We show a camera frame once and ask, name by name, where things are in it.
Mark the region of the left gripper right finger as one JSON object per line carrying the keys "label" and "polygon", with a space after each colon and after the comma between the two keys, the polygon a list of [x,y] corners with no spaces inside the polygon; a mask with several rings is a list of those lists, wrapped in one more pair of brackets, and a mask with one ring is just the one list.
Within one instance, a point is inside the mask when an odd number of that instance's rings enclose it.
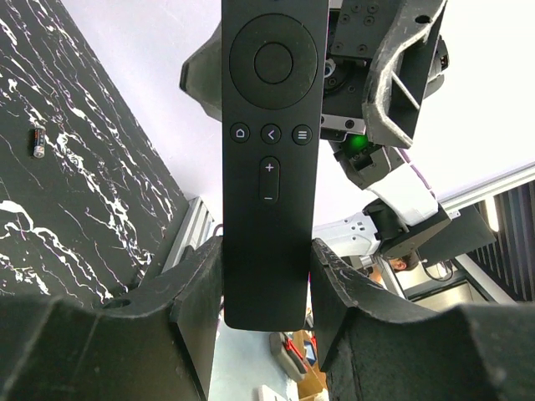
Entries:
{"label": "left gripper right finger", "polygon": [[533,399],[533,306],[434,312],[385,290],[318,239],[310,285],[330,399]]}

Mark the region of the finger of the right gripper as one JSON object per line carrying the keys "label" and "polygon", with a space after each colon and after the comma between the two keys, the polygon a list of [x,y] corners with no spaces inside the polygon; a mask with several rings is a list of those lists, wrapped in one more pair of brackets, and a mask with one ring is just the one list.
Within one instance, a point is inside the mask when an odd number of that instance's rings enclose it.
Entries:
{"label": "finger of the right gripper", "polygon": [[222,30],[216,28],[181,67],[180,89],[222,122]]}

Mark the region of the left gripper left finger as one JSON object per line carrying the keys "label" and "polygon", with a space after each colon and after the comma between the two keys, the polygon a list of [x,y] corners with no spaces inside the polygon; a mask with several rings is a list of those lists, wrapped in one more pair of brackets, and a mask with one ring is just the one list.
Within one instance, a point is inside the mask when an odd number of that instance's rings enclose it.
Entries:
{"label": "left gripper left finger", "polygon": [[3,297],[2,399],[207,399],[221,250],[214,237],[100,309],[63,297]]}

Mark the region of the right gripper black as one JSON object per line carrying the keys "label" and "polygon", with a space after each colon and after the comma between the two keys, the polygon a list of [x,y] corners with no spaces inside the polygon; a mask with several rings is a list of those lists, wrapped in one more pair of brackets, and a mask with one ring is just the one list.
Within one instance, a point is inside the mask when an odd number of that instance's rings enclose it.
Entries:
{"label": "right gripper black", "polygon": [[329,10],[322,136],[409,149],[423,100],[444,82],[445,1],[342,1]]}

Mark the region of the black remote control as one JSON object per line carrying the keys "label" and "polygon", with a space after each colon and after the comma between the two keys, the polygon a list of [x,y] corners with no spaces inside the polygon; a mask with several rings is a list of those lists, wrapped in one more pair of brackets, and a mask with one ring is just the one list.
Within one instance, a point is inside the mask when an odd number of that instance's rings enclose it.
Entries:
{"label": "black remote control", "polygon": [[222,3],[224,318],[304,325],[311,262],[326,1]]}

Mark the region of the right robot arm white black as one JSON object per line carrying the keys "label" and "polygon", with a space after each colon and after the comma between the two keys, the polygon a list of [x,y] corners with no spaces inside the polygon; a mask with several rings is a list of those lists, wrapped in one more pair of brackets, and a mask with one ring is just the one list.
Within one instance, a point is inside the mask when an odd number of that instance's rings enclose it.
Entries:
{"label": "right robot arm white black", "polygon": [[[222,255],[229,272],[308,265],[314,237],[341,256],[394,259],[427,245],[433,263],[492,239],[446,228],[407,155],[420,107],[441,86],[442,1],[225,1],[183,64],[181,90],[222,122]],[[313,225],[318,146],[374,202]]]}

